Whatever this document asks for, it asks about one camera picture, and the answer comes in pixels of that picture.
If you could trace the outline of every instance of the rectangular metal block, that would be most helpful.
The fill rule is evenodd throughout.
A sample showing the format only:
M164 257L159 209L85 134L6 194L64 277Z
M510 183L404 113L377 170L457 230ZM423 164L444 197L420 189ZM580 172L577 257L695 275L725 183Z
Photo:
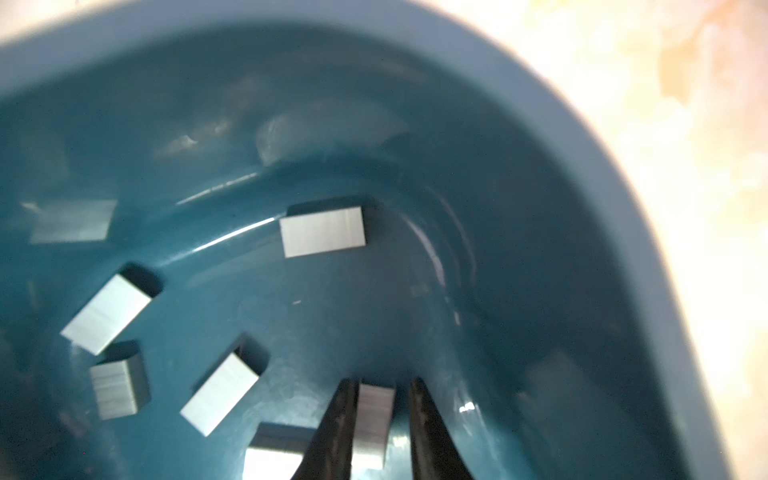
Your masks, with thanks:
M315 429L262 423L245 452L243 480L290 480Z
M352 467L370 470L384 468L394 407L395 389L360 384L352 442Z
M95 242L107 239L117 200L71 200L38 212L29 243Z
M286 258L366 245L361 207L284 217L280 234Z
M139 354L92 366L90 374L102 420L134 415L149 402L149 385Z
M98 355L151 300L122 275L115 275L74 316L61 334Z
M208 436L258 379L240 357L231 353L181 409L181 416Z

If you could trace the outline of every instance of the silver metal piece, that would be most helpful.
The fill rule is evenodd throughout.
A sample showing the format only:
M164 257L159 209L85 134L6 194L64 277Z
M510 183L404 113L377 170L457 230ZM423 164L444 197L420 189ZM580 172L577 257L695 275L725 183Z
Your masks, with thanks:
M240 357L231 353L181 409L181 416L208 436L258 379Z
M151 300L123 276L115 275L74 316L61 334L98 355Z
M262 423L245 451L243 480L290 480L315 429Z
M389 424L392 422L394 406L395 389L360 384L355 437L352 442L353 468L384 468Z
M117 205L117 200L73 200L49 204L38 212L29 243L106 240Z
M141 355L92 366L91 383L102 420L136 414L149 402L149 385Z
M281 218L280 234L286 258L366 245L360 207Z

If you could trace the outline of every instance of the metal block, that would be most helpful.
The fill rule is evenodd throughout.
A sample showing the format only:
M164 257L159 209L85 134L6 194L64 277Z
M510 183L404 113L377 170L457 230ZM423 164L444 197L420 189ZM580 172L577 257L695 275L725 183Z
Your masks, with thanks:
M352 467L355 469L384 468L394 407L395 389L360 384L352 442Z
M39 210L29 243L106 240L117 205L117 200L73 200L49 204Z
M286 258L366 245L361 207L284 217L280 234Z
M231 353L181 409L181 416L208 436L258 379L240 357Z
M90 373L102 420L134 415L149 402L149 385L139 354L92 366Z
M98 355L151 300L122 275L115 275L74 316L61 334Z
M243 480L290 480L315 429L262 423L245 452Z

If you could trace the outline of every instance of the blurry background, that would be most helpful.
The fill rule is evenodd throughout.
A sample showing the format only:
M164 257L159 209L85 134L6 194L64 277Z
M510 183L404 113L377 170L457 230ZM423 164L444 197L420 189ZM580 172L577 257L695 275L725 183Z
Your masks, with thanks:
M123 1L0 0L0 43ZM768 0L419 1L527 64L614 154L733 470L768 478Z

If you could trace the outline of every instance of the beige surface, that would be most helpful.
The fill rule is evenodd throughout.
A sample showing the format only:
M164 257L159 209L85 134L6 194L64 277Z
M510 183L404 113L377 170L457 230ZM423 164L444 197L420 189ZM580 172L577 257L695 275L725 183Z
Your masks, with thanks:
M116 1L0 0L0 41ZM530 65L614 152L664 251L733 469L768 478L765 3L420 1ZM683 105L661 95L657 66L691 38Z

